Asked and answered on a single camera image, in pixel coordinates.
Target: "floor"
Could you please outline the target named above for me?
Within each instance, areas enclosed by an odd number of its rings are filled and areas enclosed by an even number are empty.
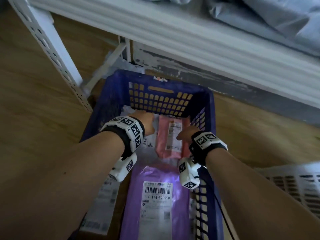
[[[53,15],[83,78],[90,78],[114,34]],[[89,119],[12,9],[0,13],[0,184],[78,143]],[[217,134],[253,167],[320,160],[320,129],[215,94]]]

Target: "blue plastic basket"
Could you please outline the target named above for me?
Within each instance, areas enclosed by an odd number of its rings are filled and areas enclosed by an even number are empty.
[[[216,133],[214,96],[209,89],[117,70],[106,79],[81,141],[96,135],[105,122],[119,116],[124,105],[156,114],[190,116],[192,125]],[[199,169],[199,177],[202,180],[196,191],[196,239],[223,240],[222,215],[214,197],[220,203],[218,190],[205,168]]]

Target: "perforated metal post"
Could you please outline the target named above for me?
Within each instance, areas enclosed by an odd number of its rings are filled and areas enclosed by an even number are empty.
[[[80,103],[88,112],[92,112],[87,97],[80,88],[82,77],[53,25],[50,12],[30,6],[27,0],[8,1]]]

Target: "wristband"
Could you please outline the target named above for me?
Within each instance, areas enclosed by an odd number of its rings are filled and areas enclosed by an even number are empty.
[[[141,145],[145,129],[141,121],[130,116],[118,116],[105,123],[100,132],[111,131],[116,133],[123,141],[125,149],[123,159],[130,157]]]
[[[198,131],[193,134],[191,139],[189,150],[194,161],[202,166],[206,166],[206,157],[211,150],[216,148],[228,150],[228,146],[211,132]]]

